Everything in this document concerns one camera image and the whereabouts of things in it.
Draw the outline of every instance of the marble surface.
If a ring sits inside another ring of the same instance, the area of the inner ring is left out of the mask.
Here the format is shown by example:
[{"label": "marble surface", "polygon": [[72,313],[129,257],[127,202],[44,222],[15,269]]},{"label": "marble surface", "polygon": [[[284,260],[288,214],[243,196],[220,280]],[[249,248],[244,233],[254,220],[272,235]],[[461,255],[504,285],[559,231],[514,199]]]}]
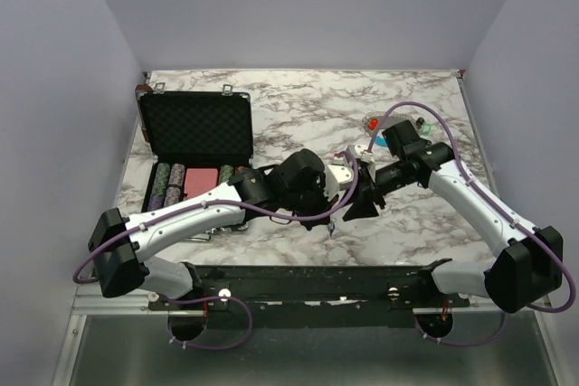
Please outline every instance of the marble surface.
[{"label": "marble surface", "polygon": [[[307,147],[330,158],[347,144],[367,144],[362,118],[413,100],[437,110],[450,124],[464,160],[487,183],[455,71],[154,71],[151,86],[167,90],[220,90],[224,83],[252,96],[254,165],[278,163]],[[446,141],[434,119],[419,109],[399,113],[432,123],[430,139]],[[392,162],[386,148],[376,160]],[[138,128],[128,160],[118,207],[140,212],[154,157]],[[248,231],[220,234],[209,243],[182,242],[160,257],[194,264],[238,265],[401,265],[435,259],[491,258],[487,245],[442,198],[411,185],[386,198],[375,219],[342,222],[330,237],[325,227],[306,231],[296,222],[281,226],[266,218]]]}]

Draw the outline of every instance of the white wall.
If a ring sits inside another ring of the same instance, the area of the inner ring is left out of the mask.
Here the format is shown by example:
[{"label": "white wall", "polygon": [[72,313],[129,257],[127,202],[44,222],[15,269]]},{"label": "white wall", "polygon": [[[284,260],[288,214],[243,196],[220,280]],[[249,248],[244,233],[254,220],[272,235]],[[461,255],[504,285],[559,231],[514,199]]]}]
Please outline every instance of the white wall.
[{"label": "white wall", "polygon": [[113,201],[137,62],[104,0],[0,0],[0,383],[50,384]]},{"label": "white wall", "polygon": [[[563,233],[579,279],[579,0],[507,0],[466,85],[501,195]],[[578,318],[579,302],[556,321],[579,378]]]},{"label": "white wall", "polygon": [[107,0],[148,69],[466,68],[505,0]]}]

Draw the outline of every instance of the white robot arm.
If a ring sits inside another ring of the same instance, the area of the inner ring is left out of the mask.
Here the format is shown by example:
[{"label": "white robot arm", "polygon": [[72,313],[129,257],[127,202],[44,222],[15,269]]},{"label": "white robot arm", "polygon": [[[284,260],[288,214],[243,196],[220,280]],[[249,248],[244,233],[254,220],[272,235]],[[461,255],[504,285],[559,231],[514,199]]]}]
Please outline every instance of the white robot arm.
[{"label": "white robot arm", "polygon": [[[464,166],[469,181],[462,176],[446,144],[432,145],[419,138],[409,121],[386,133],[390,135],[391,152],[399,157],[392,165],[375,170],[371,155],[362,146],[348,148],[359,167],[345,221],[377,217],[375,206],[384,207],[388,193],[420,183],[452,205],[497,257],[494,264],[437,261],[431,265],[435,291],[490,297],[506,312],[516,312],[561,285],[560,269],[540,249],[534,249],[524,232],[470,188],[469,183],[475,181],[472,173]],[[280,208],[297,216],[318,216],[330,209],[338,191],[345,190],[355,178],[346,161],[338,158],[331,165],[324,165],[305,149],[267,169],[271,171],[248,169],[209,193],[162,210],[134,214],[127,220],[121,219],[117,209],[103,213],[90,240],[91,251],[111,236],[129,233],[94,258],[103,296],[116,297],[141,288],[172,299],[183,297],[198,285],[195,268],[160,259],[155,256],[159,251],[188,236],[241,224]],[[557,231],[550,227],[538,229],[488,189],[484,188],[484,192],[561,258],[563,241]],[[328,222],[329,218],[324,217],[302,224],[311,229]]]}]

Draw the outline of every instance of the red object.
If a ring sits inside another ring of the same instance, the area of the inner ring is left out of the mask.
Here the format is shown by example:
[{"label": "red object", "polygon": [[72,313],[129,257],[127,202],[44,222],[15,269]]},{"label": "red object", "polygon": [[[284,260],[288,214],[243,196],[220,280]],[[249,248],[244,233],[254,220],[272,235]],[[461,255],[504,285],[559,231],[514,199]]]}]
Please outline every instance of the red object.
[{"label": "red object", "polygon": [[214,168],[191,168],[185,173],[185,198],[207,193],[217,185],[219,171]]}]

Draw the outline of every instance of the purple cable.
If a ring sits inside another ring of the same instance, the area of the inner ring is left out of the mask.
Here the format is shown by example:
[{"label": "purple cable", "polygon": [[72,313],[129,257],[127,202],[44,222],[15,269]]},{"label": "purple cable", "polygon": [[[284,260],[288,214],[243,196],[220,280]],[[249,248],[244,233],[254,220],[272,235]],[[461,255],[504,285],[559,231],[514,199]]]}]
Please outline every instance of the purple cable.
[{"label": "purple cable", "polygon": [[247,314],[247,321],[248,321],[247,329],[245,330],[245,334],[243,334],[243,336],[240,339],[238,339],[237,341],[235,341],[232,344],[227,344],[227,345],[205,345],[205,344],[197,344],[197,343],[194,343],[193,341],[179,341],[173,335],[173,327],[172,327],[173,325],[171,323],[169,323],[167,325],[167,331],[171,335],[171,341],[169,341],[169,343],[176,342],[176,343],[179,343],[181,345],[184,345],[185,347],[196,348],[198,350],[209,350],[209,351],[213,351],[213,352],[232,350],[233,348],[239,347],[240,345],[245,343],[245,341],[247,341],[249,339],[249,337],[252,335],[253,316],[252,316],[252,311],[250,310],[250,308],[247,305],[245,305],[239,298],[212,296],[212,297],[197,298],[195,300],[172,300],[172,299],[168,299],[168,301],[170,301],[171,303],[175,303],[176,305],[193,305],[193,304],[197,304],[197,303],[213,302],[215,300],[223,300],[223,299],[227,299],[227,300],[230,300],[232,302],[235,302],[236,304],[241,306],[243,308],[243,310],[245,311],[245,313]]},{"label": "purple cable", "polygon": [[416,328],[418,329],[418,331],[422,335],[422,338],[424,338],[428,341],[432,341],[433,343],[448,345],[449,347],[478,347],[479,345],[488,344],[488,343],[494,341],[495,339],[497,339],[498,336],[503,333],[503,331],[507,327],[507,323],[508,323],[508,314],[503,313],[503,318],[502,318],[502,321],[500,322],[500,327],[498,328],[497,332],[495,332],[494,334],[492,334],[491,336],[489,336],[485,339],[481,339],[480,341],[477,341],[474,343],[460,343],[457,341],[446,341],[446,340],[443,341],[441,338],[434,338],[433,336],[429,336],[420,327],[420,324],[418,323],[418,319],[414,318],[414,325],[416,326]]},{"label": "purple cable", "polygon": [[[436,113],[434,110],[432,110],[431,108],[422,103],[416,103],[413,101],[403,101],[400,103],[396,103],[391,108],[389,108],[382,117],[382,119],[380,120],[378,127],[374,130],[374,133],[372,134],[370,145],[368,145],[368,151],[372,150],[372,146],[374,145],[376,136],[378,135],[378,129],[380,128],[380,126],[383,125],[383,123],[392,114],[392,112],[394,112],[397,108],[400,108],[401,106],[416,106],[417,108],[423,108],[436,118],[436,120],[441,124],[442,128],[444,129],[444,132],[446,133],[446,136],[449,138],[449,141],[451,142],[452,152],[454,153],[456,166],[459,168],[459,171],[464,177],[464,179],[466,181],[469,181],[470,176],[467,173],[464,166],[461,164],[462,157],[460,157],[459,146],[456,142],[456,139],[452,135],[448,124],[444,121],[444,119],[442,119],[442,117],[438,113]],[[505,220],[508,221],[508,223],[510,223],[514,228],[517,228],[519,231],[523,232],[527,237],[529,237],[532,241],[534,241],[539,246],[539,248],[541,248],[541,250],[561,269],[563,275],[565,276],[565,279],[567,279],[567,283],[569,284],[569,298],[560,307],[543,307],[535,305],[529,305],[529,307],[537,311],[547,312],[549,314],[558,314],[560,312],[564,312],[567,309],[569,309],[575,301],[576,288],[573,277],[571,276],[571,272],[565,266],[565,264],[563,264],[563,261],[561,261],[561,259],[559,259],[559,257],[557,257],[556,254],[551,249],[549,249],[549,247],[542,240],[540,240],[533,232],[529,231],[524,226],[515,222],[515,219],[513,219],[508,212],[503,210],[502,207],[498,203],[496,203],[490,196],[488,196],[476,183],[471,182],[470,186],[488,205],[490,205],[496,212],[498,212],[501,216],[503,216]]]},{"label": "purple cable", "polygon": [[[356,185],[358,183],[358,164],[356,159],[347,151],[344,151],[343,153],[339,154],[344,155],[352,165],[352,169],[354,171],[354,180],[352,181],[352,185],[350,186],[346,194],[342,197],[342,200],[334,208],[328,210],[327,212],[322,212],[321,214],[318,214],[316,216],[293,216],[288,214],[279,214],[277,212],[270,212],[269,210],[264,210],[263,208],[256,207],[255,205],[251,205],[245,202],[230,201],[227,199],[217,199],[215,201],[207,201],[205,206],[214,207],[216,205],[233,205],[236,207],[243,208],[245,210],[252,210],[253,212],[259,212],[266,216],[276,217],[278,219],[285,219],[287,221],[317,221],[320,219],[325,219],[328,216],[337,212],[340,208],[344,207],[348,203],[348,201],[352,198],[352,195],[354,194],[354,190],[356,189]],[[179,214],[183,214],[184,212],[191,212],[193,210],[198,210],[203,207],[204,205],[201,203],[194,203],[192,205],[189,205],[188,207],[184,207],[180,210],[175,210],[174,212],[169,212],[168,214],[165,214],[163,216],[159,216],[156,217],[155,219],[151,219],[150,221],[146,221],[145,225],[147,227],[154,226],[157,223],[160,223],[161,221],[165,221],[172,217],[178,216]],[[92,262],[92,260],[95,259],[95,257],[97,257],[97,255],[108,249],[112,244],[121,240],[123,237],[127,237],[128,235],[134,234],[135,232],[138,231],[140,231],[140,227],[136,226],[134,228],[131,228],[130,230],[122,231],[120,234],[117,234],[111,239],[102,243],[95,250],[93,250],[84,261],[82,261],[81,265],[74,271],[74,274],[72,275],[72,280],[75,283],[81,285],[98,282],[99,281],[98,278],[81,278],[80,274],[83,271],[83,269],[87,267]]]}]

